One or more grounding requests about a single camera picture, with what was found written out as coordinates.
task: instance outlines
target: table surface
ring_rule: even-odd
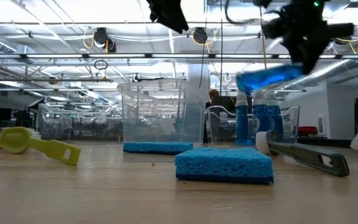
[[[77,144],[76,167],[0,149],[2,223],[358,223],[358,152],[341,178],[273,158],[274,185],[175,179],[173,156]]]

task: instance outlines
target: transparent container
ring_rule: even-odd
[[[298,140],[299,106],[293,106],[282,111],[283,142],[296,143]],[[212,144],[234,144],[236,136],[236,115],[228,112],[222,106],[210,106],[206,110],[206,125],[209,142]],[[258,130],[259,119],[248,114],[248,139],[247,145],[254,145],[252,135]]]
[[[102,112],[57,110],[39,104],[39,132],[45,140],[122,142],[120,105]]]
[[[124,142],[202,142],[208,93],[178,79],[120,84],[118,88]]]

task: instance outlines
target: yellow plastic tool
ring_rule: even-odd
[[[23,127],[3,129],[0,137],[0,147],[14,154],[26,152],[31,147],[51,159],[56,159],[71,166],[77,165],[81,153],[80,148],[64,142],[34,139],[31,131]]]

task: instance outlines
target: ceiling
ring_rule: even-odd
[[[210,3],[208,6],[205,6],[202,0],[181,1],[181,8],[189,22],[188,34],[178,34],[160,24],[152,24],[149,19],[149,5],[145,0],[23,0],[22,7],[19,6],[20,3],[13,1],[0,0],[0,41],[15,49],[19,49],[19,46],[27,46],[37,54],[104,53],[95,45],[87,48],[92,43],[92,33],[97,27],[108,29],[110,38],[117,45],[117,54],[206,54],[208,51],[214,54],[263,53],[262,39],[258,38],[259,22],[249,26],[230,25],[221,12],[220,1],[208,0]],[[232,19],[244,20],[260,17],[259,8],[251,3],[240,4],[235,0],[231,2],[228,13]],[[273,7],[279,8],[285,2],[288,1],[277,1]],[[358,39],[358,7],[346,7],[349,2],[331,1],[326,6],[323,16],[329,23],[353,22],[357,25],[353,38]],[[267,22],[274,17],[274,14],[265,14],[262,19]],[[208,47],[196,44],[191,38],[195,27],[206,27],[208,42],[210,42]],[[277,40],[266,40],[267,53],[287,54],[287,50],[278,43]],[[358,41],[353,46],[358,52]],[[352,54],[352,52],[349,44],[333,44],[325,54]],[[58,77],[83,80],[107,77],[111,82],[93,80],[93,82],[83,82],[81,87],[113,89],[120,83],[131,82],[136,73],[143,78],[186,78],[186,65],[194,63],[186,60],[152,59],[136,59],[129,63],[126,59],[114,59],[108,60],[109,67],[99,72],[93,65],[94,61],[39,59],[33,65],[24,66],[15,60],[0,59],[0,68],[7,70],[5,72],[0,70],[0,78],[18,78],[27,75],[26,77],[36,79]],[[268,61],[269,66],[280,65],[283,62],[286,61]],[[215,61],[212,64],[211,61],[205,61],[204,63],[209,64],[212,75],[220,75],[222,66],[220,62]],[[320,62],[316,70],[326,67],[329,63]],[[222,72],[233,76],[238,71],[263,68],[263,60],[253,63],[224,62]],[[50,85],[47,82],[22,84],[37,88],[67,88],[62,83],[56,85]],[[234,82],[225,84],[225,88],[236,88]],[[116,92],[98,94],[109,100],[117,99]]]

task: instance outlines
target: person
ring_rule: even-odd
[[[213,106],[213,101],[214,101],[214,97],[215,96],[219,96],[219,92],[217,90],[211,90],[209,91],[209,99],[211,100],[210,102],[207,102],[205,104],[205,109],[208,109],[210,106]],[[206,131],[206,122],[204,122],[204,138],[203,138],[203,144],[207,144],[208,143],[208,134]]]

